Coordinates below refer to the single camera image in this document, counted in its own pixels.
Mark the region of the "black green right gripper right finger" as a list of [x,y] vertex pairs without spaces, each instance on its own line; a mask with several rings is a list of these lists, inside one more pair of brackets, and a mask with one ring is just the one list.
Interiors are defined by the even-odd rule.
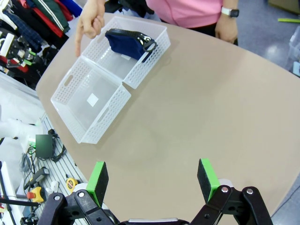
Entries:
[[232,215],[239,225],[271,225],[271,216],[256,187],[241,191],[221,184],[207,158],[199,159],[197,178],[205,205],[200,209],[192,225],[217,225],[223,215]]

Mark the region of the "person's right hand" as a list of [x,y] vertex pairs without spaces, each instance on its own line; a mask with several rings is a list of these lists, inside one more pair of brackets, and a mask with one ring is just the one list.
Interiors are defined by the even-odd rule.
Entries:
[[75,32],[75,55],[80,56],[84,35],[94,39],[105,25],[105,0],[88,0],[79,16]]

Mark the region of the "person's left hand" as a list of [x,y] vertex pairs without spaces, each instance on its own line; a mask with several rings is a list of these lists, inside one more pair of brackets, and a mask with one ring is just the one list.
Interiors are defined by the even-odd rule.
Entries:
[[215,27],[216,38],[233,44],[238,37],[238,28],[235,18],[222,14]]

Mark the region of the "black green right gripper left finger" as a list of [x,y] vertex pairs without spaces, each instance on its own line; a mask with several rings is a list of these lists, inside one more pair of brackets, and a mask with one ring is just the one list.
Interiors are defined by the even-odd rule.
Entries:
[[38,220],[39,225],[73,225],[77,219],[86,219],[90,225],[117,225],[120,221],[103,201],[109,177],[104,161],[96,162],[87,187],[68,196],[52,193],[48,196]]

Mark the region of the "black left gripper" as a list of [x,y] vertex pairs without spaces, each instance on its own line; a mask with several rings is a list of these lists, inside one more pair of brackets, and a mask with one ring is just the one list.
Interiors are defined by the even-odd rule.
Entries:
[[23,37],[14,38],[6,56],[7,66],[9,68],[31,66],[31,56],[34,57],[36,54],[31,52],[30,45],[26,39]]

